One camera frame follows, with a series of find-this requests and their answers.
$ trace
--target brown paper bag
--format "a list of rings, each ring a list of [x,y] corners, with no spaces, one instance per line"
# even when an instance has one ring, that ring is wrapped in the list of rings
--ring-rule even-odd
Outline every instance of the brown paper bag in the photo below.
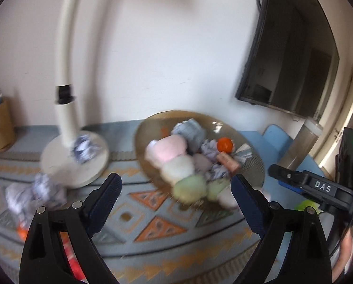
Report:
[[[7,150],[16,139],[7,100],[0,104],[0,151]]]

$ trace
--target brown transparent bowl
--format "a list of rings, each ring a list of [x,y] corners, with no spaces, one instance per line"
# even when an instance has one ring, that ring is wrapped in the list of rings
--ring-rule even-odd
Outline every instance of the brown transparent bowl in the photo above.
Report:
[[[209,140],[218,140],[221,137],[228,137],[234,141],[236,148],[239,148],[244,143],[248,143],[252,147],[249,141],[234,128],[211,116],[189,111],[166,111],[148,117],[139,125],[134,138],[137,160],[146,176],[149,177],[149,180],[151,180],[158,189],[169,196],[171,196],[172,187],[161,178],[159,170],[153,167],[149,161],[145,160],[145,148],[150,141],[167,137],[177,123],[190,118],[194,118],[206,129],[206,138]],[[262,159],[253,147],[252,153],[252,158],[246,160],[245,164],[240,169],[240,173],[244,175],[253,187],[260,188],[265,178],[264,166]],[[193,204],[193,206],[208,210],[222,209],[218,203],[212,203],[206,199]]]

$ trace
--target orange fruit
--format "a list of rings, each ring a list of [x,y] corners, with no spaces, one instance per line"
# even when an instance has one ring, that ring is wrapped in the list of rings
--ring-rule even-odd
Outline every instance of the orange fruit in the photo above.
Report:
[[[226,152],[228,154],[232,153],[232,150],[233,150],[233,142],[231,139],[229,138],[226,138],[226,137],[223,137],[223,138],[220,138],[218,141],[217,141],[217,150],[219,152]]]

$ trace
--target table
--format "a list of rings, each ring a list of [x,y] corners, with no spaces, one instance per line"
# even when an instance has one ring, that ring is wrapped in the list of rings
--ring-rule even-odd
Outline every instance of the table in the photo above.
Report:
[[[122,176],[122,193],[108,220],[93,241],[120,283],[232,283],[252,255],[259,237],[252,234],[237,211],[184,209],[150,183],[135,159],[132,138],[141,121],[86,127],[101,134],[110,147],[111,162],[101,177],[81,189],[68,191],[68,200],[84,200],[110,172]],[[260,135],[241,132],[261,156],[265,170],[277,162],[291,139],[275,125]],[[0,154],[0,264],[18,283],[23,242],[16,233],[5,203],[5,188],[30,183],[40,171],[39,158],[46,144],[57,136],[53,126],[18,129],[18,141]],[[322,174],[307,157],[299,169]],[[285,208],[303,198],[265,174],[265,189]],[[282,252],[269,279],[277,275]]]

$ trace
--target lamp base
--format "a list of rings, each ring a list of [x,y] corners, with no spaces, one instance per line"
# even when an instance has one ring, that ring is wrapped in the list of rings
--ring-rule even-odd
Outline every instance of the lamp base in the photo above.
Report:
[[[110,157],[108,145],[100,135],[90,131],[80,133],[88,134],[90,140],[101,147],[93,159],[83,164],[77,163],[70,150],[63,146],[60,136],[45,147],[40,158],[41,171],[51,175],[67,188],[80,188],[97,179],[106,168]]]

